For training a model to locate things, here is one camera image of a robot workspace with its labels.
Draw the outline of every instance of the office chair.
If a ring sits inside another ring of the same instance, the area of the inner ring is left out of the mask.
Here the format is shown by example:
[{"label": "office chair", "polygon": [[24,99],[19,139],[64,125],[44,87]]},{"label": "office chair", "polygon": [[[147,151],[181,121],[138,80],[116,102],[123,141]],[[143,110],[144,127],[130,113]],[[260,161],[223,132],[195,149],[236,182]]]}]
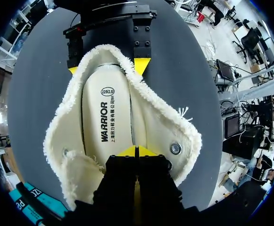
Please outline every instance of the office chair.
[{"label": "office chair", "polygon": [[247,55],[246,51],[249,54],[250,59],[255,59],[256,63],[259,64],[259,59],[256,59],[255,56],[258,55],[258,53],[254,50],[256,45],[258,44],[259,40],[261,39],[261,33],[258,28],[251,28],[248,32],[248,34],[241,39],[241,45],[237,43],[236,41],[233,41],[232,43],[235,43],[241,50],[237,51],[236,53],[242,52],[245,57],[245,64],[247,63]]}]

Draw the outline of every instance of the desk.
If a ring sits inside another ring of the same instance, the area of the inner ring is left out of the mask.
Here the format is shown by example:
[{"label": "desk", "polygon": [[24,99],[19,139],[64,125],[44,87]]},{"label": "desk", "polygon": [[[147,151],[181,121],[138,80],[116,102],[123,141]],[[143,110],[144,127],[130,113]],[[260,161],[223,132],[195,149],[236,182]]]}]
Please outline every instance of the desk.
[{"label": "desk", "polygon": [[[197,40],[174,9],[163,0],[139,2],[158,12],[151,26],[152,60],[144,73],[145,82],[173,108],[188,106],[185,117],[193,118],[191,122],[202,134],[201,153],[179,189],[185,208],[195,205],[203,210],[215,189],[222,155],[214,81]],[[67,39],[62,32],[75,15],[58,8],[35,26],[18,56],[8,97],[9,134],[24,180],[63,203],[60,182],[46,162],[42,143],[72,77],[66,66]],[[84,38],[85,52],[109,43],[132,59],[132,25],[127,20],[89,31]]]},{"label": "desk", "polygon": [[236,39],[240,42],[241,39],[248,34],[249,30],[245,26],[241,26],[237,30],[233,29],[232,32]]}]

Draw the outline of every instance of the computer monitor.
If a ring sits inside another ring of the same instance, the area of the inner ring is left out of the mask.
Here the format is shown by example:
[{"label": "computer monitor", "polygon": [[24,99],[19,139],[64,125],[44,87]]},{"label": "computer monitor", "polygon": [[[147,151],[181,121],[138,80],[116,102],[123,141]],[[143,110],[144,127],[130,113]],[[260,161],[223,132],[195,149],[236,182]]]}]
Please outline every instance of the computer monitor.
[{"label": "computer monitor", "polygon": [[240,114],[225,119],[224,136],[229,138],[240,131]]},{"label": "computer monitor", "polygon": [[216,60],[216,61],[217,61],[218,67],[220,69],[222,78],[227,79],[229,81],[234,81],[231,67],[228,64],[226,64],[220,60]]}]

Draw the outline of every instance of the white wall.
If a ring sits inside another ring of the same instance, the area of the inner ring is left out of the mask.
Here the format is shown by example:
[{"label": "white wall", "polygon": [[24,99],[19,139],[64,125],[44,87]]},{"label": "white wall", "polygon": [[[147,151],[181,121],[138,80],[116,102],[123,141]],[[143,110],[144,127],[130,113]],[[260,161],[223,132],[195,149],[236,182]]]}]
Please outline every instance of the white wall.
[{"label": "white wall", "polygon": [[236,16],[234,18],[241,21],[244,19],[255,22],[261,20],[261,15],[249,0],[241,0],[240,3],[235,5],[235,8]]}]

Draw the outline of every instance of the printed label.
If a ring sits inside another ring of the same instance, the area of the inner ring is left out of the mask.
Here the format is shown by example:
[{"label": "printed label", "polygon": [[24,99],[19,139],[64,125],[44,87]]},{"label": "printed label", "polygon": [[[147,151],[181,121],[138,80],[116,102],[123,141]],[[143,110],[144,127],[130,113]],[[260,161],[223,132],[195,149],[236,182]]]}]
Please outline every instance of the printed label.
[{"label": "printed label", "polygon": [[114,88],[111,87],[105,87],[101,90],[101,94],[104,95],[105,97],[109,97],[115,93]]}]

